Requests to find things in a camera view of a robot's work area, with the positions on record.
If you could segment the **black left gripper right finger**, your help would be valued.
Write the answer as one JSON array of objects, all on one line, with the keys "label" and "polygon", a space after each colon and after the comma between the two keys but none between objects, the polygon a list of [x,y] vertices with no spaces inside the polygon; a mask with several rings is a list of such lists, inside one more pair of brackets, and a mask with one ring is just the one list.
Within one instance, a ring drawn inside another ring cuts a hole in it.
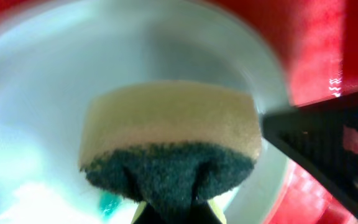
[{"label": "black left gripper right finger", "polygon": [[194,204],[190,208],[189,224],[222,224],[208,202]]}]

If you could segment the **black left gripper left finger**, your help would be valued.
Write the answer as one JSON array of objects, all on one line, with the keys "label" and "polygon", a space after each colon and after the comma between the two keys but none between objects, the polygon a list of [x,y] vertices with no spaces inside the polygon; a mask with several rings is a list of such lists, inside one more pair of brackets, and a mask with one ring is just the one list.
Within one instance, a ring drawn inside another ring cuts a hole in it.
[{"label": "black left gripper left finger", "polygon": [[136,208],[132,224],[166,224],[166,222],[151,205],[141,202]]}]

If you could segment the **pale green plate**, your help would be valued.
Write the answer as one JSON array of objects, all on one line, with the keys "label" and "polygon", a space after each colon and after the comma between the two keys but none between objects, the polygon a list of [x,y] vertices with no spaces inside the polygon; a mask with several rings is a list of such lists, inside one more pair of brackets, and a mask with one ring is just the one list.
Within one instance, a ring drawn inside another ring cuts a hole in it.
[{"label": "pale green plate", "polygon": [[89,102],[157,80],[288,106],[282,67],[245,22],[198,1],[52,1],[0,24],[0,223],[101,223],[78,170]]}]

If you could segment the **yellow green sponge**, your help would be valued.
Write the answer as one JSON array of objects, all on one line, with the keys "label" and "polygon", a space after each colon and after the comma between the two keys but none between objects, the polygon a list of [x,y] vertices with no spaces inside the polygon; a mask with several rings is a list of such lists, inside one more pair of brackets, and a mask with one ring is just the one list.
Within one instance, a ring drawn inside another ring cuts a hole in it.
[{"label": "yellow green sponge", "polygon": [[79,168],[95,187],[184,217],[246,180],[261,148],[250,95],[204,83],[144,83],[91,102]]}]

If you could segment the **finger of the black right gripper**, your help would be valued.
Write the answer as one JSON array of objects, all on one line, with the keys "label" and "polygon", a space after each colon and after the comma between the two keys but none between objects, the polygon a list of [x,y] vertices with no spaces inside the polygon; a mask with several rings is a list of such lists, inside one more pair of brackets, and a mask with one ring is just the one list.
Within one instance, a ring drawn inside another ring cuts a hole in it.
[{"label": "finger of the black right gripper", "polygon": [[266,114],[262,135],[358,219],[358,91]]}]

